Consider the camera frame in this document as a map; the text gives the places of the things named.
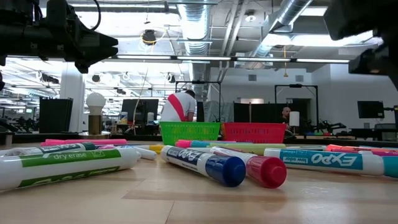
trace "red strap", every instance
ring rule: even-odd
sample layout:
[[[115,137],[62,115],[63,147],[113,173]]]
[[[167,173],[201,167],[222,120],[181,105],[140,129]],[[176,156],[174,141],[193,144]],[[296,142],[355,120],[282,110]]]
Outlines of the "red strap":
[[[178,100],[178,98],[174,94],[171,94],[167,98],[167,100],[174,107],[175,111],[177,112],[178,116],[180,117],[180,120],[185,121],[184,109],[182,108],[181,102]]]

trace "plastic basket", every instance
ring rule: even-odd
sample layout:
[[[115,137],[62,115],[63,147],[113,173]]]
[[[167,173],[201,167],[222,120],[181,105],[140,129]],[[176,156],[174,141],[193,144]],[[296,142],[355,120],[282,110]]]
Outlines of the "plastic basket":
[[[160,122],[165,145],[174,146],[180,140],[217,140],[220,123]]]
[[[286,124],[273,123],[223,123],[223,140],[253,143],[281,144]]]

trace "computer monitor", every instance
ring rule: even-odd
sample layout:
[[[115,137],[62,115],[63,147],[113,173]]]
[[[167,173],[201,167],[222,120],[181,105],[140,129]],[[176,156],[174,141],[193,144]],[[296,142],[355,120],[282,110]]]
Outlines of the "computer monitor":
[[[358,101],[359,118],[384,118],[383,101]]]
[[[122,112],[127,112],[128,121],[133,121],[134,109],[136,108],[136,105],[137,105],[137,100],[123,100]],[[153,112],[154,120],[156,120],[158,105],[159,105],[158,99],[139,100],[136,110],[136,121],[143,121],[146,123],[148,112]]]

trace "table surface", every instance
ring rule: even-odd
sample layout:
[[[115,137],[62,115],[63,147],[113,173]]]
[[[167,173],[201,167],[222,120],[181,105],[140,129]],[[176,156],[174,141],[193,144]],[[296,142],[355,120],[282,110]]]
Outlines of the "table surface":
[[[251,179],[227,188],[158,157],[112,174],[0,192],[0,223],[391,224],[397,205],[398,181],[387,177],[289,169],[279,189]]]

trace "man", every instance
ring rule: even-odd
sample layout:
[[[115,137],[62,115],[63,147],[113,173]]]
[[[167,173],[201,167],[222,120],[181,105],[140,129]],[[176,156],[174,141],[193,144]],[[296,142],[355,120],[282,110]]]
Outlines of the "man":
[[[162,110],[162,121],[193,121],[195,113],[195,92],[173,93],[166,101]]]
[[[290,114],[290,108],[289,107],[285,107],[282,110],[282,117],[280,118],[280,123],[286,124],[286,130],[290,129],[289,126],[289,114]]]

